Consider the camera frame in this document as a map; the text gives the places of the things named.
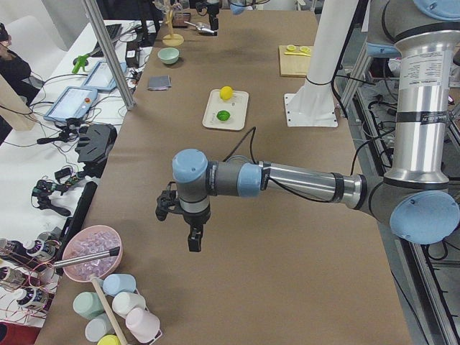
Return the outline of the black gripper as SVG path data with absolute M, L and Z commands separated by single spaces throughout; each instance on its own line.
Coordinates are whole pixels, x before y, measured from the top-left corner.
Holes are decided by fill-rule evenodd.
M 188 249 L 190 252 L 200 252 L 204 225 L 211 217 L 211 209 L 206 208 L 198 213 L 184 211 L 183 218 L 190 225 L 188 235 Z
M 218 34 L 219 30 L 219 4 L 218 3 L 208 3 L 208 18 L 209 24 L 213 31 L 213 35 Z

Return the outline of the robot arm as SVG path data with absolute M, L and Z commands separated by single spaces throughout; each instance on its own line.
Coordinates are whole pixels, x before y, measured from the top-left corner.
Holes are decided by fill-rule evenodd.
M 257 4 L 257 1 L 227 1 L 229 8 L 232 14 L 241 14 L 244 10 L 249 7 L 253 7 Z M 213 32 L 213 35 L 216 36 L 219 30 L 219 11 L 220 5 L 219 1 L 205 1 L 207 14 L 209 18 L 210 30 Z
M 369 54 L 401 57 L 391 168 L 382 177 L 345 176 L 255 159 L 210 161 L 199 150 L 184 149 L 172 161 L 177 188 L 167 209 L 189 225 L 189 250 L 201 250 L 211 196 L 255 197 L 270 186 L 309 201 L 344 203 L 415 244 L 449 236 L 459 225 L 459 205 L 441 161 L 458 43 L 457 1 L 371 1 Z

